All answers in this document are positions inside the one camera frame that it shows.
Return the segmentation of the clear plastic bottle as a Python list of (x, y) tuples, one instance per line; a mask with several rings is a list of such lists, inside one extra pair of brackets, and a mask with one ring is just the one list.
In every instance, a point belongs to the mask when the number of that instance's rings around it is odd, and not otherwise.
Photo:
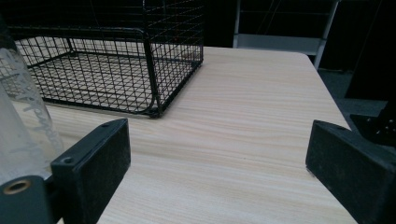
[(0, 17), (0, 185), (25, 175), (50, 177), (50, 163), (63, 152), (50, 113)]

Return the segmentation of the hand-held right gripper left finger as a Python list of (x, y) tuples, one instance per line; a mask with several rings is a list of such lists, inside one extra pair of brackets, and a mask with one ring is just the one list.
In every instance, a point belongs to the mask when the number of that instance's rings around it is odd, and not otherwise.
[(106, 122), (51, 164), (64, 224), (96, 224), (131, 165), (127, 119)]

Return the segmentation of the grey metal stand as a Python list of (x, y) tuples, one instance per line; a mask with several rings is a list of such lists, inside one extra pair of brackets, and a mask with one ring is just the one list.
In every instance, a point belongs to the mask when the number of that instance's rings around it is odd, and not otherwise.
[(233, 31), (233, 47), (235, 49), (266, 49), (277, 51), (299, 52), (314, 57), (313, 65), (319, 68), (322, 55), (326, 48), (329, 33), (336, 10), (342, 0), (325, 0), (331, 2), (329, 12), (326, 13), (327, 21), (321, 37), (300, 37), (282, 35), (242, 34), (240, 32), (240, 19), (243, 13), (242, 0), (236, 1), (235, 22)]

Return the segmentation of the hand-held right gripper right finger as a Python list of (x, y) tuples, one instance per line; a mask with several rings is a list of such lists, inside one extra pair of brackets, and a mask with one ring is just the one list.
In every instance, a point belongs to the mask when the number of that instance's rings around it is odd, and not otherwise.
[(396, 224), (395, 150), (315, 120), (305, 164), (359, 224)]

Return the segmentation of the black stand base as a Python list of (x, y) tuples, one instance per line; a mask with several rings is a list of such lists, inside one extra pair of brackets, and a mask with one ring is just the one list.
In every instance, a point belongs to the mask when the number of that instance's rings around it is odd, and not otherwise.
[(351, 115), (350, 118), (365, 139), (396, 148), (396, 99), (389, 100), (377, 117)]

